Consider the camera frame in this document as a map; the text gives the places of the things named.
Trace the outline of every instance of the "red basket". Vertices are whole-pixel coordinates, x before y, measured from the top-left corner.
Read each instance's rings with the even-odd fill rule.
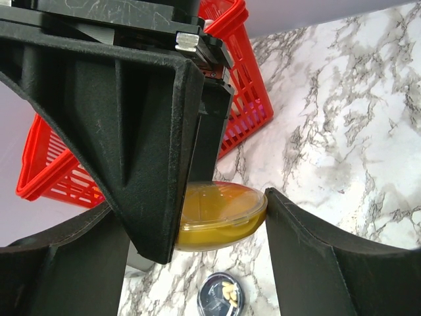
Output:
[[[273,110],[245,31],[244,0],[202,0],[199,16],[214,20],[206,32],[224,40],[234,60],[230,72],[237,112],[231,111],[222,157],[268,122]],[[44,196],[87,208],[104,200],[89,174],[38,115],[26,140],[16,194],[29,201]]]

